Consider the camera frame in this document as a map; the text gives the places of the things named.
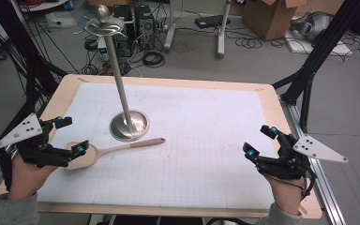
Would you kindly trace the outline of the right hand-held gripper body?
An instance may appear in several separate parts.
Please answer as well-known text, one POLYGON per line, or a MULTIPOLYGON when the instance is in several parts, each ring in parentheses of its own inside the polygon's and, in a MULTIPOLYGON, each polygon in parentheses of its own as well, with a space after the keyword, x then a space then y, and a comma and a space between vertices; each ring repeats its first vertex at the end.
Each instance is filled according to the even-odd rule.
POLYGON ((325 144, 304 134, 296 140, 292 134, 268 134, 279 142, 278 158, 256 157, 256 167, 261 174, 268 174, 280 179, 300 179, 312 173, 309 159, 323 159, 346 163, 348 159, 325 144))

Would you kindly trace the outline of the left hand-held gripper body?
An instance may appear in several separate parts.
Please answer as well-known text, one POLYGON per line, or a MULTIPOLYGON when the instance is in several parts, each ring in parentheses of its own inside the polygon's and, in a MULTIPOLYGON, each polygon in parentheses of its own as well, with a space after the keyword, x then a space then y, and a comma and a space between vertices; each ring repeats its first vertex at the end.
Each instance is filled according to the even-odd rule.
POLYGON ((0 148, 15 145, 24 162, 39 167, 66 167, 68 163, 62 160, 65 149, 49 144, 53 128, 53 119, 42 121, 32 112, 0 140, 0 148))

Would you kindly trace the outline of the beige wooden spatula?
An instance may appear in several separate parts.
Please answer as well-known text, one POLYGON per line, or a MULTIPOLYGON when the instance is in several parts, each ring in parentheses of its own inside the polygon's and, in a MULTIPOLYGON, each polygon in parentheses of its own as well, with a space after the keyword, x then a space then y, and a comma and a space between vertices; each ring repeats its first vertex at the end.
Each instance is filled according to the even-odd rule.
POLYGON ((89 147, 86 150, 85 154, 81 157, 77 157, 76 159, 71 160, 67 166, 67 169, 77 170, 77 169, 87 168, 89 166, 92 166, 103 155, 114 151, 154 146, 154 145, 163 144, 165 142, 166 140, 164 138, 155 138, 146 141, 126 143, 120 146, 109 147, 105 149, 98 149, 93 144, 89 144, 89 147))

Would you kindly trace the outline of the silver metal utensil stand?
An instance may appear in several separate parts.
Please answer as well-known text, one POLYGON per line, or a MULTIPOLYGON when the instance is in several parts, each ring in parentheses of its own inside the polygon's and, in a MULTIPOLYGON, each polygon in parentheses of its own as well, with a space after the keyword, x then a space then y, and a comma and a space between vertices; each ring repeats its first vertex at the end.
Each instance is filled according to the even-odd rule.
POLYGON ((112 118, 109 130, 118 141, 132 142, 139 140, 147 133, 150 127, 149 118, 144 112, 131 110, 128 106, 125 86, 113 43, 114 36, 122 36, 122 30, 127 22, 115 18, 104 5, 97 5, 94 9, 94 14, 95 19, 90 20, 86 24, 85 31, 97 37, 97 39, 103 39, 106 44, 112 74, 123 109, 122 112, 119 112, 112 118))

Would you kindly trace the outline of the person's right hand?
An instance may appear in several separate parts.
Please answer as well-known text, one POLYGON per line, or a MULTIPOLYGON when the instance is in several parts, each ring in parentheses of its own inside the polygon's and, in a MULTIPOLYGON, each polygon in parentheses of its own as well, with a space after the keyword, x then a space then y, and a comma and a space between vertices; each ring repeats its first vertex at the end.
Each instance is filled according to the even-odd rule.
POLYGON ((271 175, 266 175, 264 178, 271 186, 277 207, 287 214, 299 216, 299 207, 305 184, 304 179, 286 180, 271 175))

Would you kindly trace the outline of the person's left hand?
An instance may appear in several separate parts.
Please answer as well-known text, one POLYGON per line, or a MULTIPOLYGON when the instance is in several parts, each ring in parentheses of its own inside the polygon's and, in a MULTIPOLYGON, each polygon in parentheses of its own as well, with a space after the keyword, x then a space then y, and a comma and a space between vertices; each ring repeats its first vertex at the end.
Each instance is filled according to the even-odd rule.
POLYGON ((20 155, 12 159, 12 182, 7 198, 18 201, 33 196, 57 170, 56 166, 42 168, 25 163, 20 155))

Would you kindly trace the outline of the white grid mat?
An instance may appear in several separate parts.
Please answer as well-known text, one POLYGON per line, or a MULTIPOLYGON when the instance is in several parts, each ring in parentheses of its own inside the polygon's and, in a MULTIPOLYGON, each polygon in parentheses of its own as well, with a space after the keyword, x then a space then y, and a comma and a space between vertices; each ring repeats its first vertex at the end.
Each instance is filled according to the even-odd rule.
POLYGON ((273 156, 260 129, 257 93, 131 85, 131 108, 150 120, 147 138, 164 143, 115 150, 94 165, 59 169, 38 194, 45 203, 92 203, 220 209, 269 208, 271 189, 243 152, 251 144, 273 156))

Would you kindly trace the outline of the power supply with green display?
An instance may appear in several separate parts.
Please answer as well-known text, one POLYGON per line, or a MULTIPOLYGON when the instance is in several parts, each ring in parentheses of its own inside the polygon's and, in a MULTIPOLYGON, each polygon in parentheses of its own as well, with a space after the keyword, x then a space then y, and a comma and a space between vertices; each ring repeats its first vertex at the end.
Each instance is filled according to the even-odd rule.
POLYGON ((109 54, 108 54, 106 42, 103 37, 98 40, 97 50, 99 52, 99 55, 100 55, 100 58, 102 61, 109 60, 109 54))

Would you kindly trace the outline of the white flat board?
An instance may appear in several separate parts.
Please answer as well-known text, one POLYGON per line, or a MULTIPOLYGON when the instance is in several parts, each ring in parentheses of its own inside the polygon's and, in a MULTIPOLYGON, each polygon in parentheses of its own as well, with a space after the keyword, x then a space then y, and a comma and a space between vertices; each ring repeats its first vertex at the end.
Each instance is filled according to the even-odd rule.
MULTIPOLYGON (((313 46, 312 42, 309 42, 297 32, 292 31, 286 33, 285 42, 291 53, 311 54, 316 49, 319 51, 322 49, 318 46, 313 46)), ((339 41, 337 45, 332 48, 330 54, 334 56, 351 56, 353 52, 342 41, 339 41)))

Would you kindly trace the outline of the clear plastic bag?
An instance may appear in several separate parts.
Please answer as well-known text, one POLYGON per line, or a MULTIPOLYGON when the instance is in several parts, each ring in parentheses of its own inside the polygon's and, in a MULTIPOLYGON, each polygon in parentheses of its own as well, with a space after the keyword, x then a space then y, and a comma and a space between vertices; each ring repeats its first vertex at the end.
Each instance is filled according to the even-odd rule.
POLYGON ((57 11, 45 15, 48 25, 52 28, 70 28, 76 25, 75 18, 68 11, 57 11))

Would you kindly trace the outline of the black computer tower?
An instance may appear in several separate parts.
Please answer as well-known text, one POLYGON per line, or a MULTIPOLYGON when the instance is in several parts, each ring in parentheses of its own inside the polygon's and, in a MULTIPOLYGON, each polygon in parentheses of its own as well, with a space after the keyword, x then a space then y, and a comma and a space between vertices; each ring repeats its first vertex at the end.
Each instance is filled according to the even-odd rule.
POLYGON ((155 19, 147 5, 138 5, 134 8, 136 34, 142 50, 155 48, 155 19))
POLYGON ((121 57, 130 57, 132 55, 131 42, 135 39, 134 24, 129 5, 115 5, 113 7, 113 16, 123 22, 127 22, 121 31, 122 35, 115 37, 116 53, 121 57))

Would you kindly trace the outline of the white stand leg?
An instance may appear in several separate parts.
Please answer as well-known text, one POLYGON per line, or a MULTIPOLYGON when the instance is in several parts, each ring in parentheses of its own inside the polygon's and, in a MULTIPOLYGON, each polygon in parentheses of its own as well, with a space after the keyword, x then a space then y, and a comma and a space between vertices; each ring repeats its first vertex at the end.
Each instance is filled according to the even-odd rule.
POLYGON ((232 0, 225 0, 226 5, 223 10, 223 14, 221 17, 221 25, 219 27, 219 31, 217 34, 217 56, 219 59, 222 59, 225 53, 225 29, 226 29, 228 16, 230 13, 231 1, 232 0))
POLYGON ((163 45, 163 49, 166 53, 168 53, 171 49, 172 42, 173 42, 173 35, 175 32, 175 18, 174 18, 174 5, 176 0, 170 0, 169 7, 170 7, 170 13, 169 13, 169 23, 168 23, 168 29, 166 33, 165 42, 163 45))

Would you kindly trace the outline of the brown cardboard box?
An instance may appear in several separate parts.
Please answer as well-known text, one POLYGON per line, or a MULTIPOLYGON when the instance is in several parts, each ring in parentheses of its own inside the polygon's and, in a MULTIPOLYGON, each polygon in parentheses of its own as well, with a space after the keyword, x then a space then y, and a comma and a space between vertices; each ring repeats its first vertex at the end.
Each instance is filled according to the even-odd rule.
POLYGON ((296 11, 287 7, 286 0, 247 0, 242 15, 243 24, 263 40, 285 37, 296 11))

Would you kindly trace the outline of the grey bag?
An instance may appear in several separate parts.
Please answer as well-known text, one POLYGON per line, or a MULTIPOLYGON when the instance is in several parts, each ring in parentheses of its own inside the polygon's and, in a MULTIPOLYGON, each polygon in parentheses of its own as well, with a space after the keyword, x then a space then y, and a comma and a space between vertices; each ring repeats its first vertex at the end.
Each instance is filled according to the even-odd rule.
POLYGON ((326 12, 307 12, 302 17, 291 21, 290 30, 296 31, 307 41, 313 43, 320 38, 332 20, 333 16, 326 12))

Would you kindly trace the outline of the white round table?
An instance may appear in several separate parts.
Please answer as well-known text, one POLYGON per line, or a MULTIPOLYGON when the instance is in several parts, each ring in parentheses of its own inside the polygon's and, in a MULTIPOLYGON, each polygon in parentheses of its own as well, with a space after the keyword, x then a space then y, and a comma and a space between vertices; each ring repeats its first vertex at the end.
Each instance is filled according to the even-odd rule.
POLYGON ((42 3, 37 6, 26 6, 22 3, 19 4, 19 8, 21 11, 41 11, 46 10, 50 8, 56 8, 59 6, 63 6, 65 3, 69 2, 71 0, 57 0, 56 2, 49 2, 48 0, 42 0, 42 3))

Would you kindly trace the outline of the flat black device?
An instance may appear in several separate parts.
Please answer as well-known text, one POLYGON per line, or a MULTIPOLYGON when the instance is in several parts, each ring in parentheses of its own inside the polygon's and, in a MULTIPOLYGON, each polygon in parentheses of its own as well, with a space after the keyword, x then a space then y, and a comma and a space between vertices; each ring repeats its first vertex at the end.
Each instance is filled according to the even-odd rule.
POLYGON ((221 27, 222 26, 222 15, 216 16, 208 16, 208 17, 201 17, 194 20, 195 24, 201 28, 209 28, 209 27, 221 27))

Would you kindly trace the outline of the black metal frame struts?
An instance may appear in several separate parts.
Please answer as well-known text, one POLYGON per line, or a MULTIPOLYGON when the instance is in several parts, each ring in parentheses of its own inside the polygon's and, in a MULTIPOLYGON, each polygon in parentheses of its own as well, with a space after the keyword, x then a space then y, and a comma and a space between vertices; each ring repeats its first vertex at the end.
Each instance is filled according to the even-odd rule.
POLYGON ((287 91, 280 96, 280 99, 290 105, 295 106, 297 99, 303 96, 300 126, 305 132, 308 132, 308 113, 313 79, 329 56, 332 48, 338 44, 359 14, 360 0, 344 0, 333 21, 330 22, 327 29, 323 32, 321 39, 316 44, 316 46, 322 49, 320 51, 316 49, 312 52, 303 66, 294 72, 294 74, 273 84, 275 89, 279 89, 279 87, 287 84, 289 85, 287 91))
POLYGON ((29 113, 41 115, 67 73, 48 61, 31 39, 11 0, 0 0, 0 44, 7 51, 18 75, 26 80, 23 86, 25 103, 0 138, 7 135, 29 113))

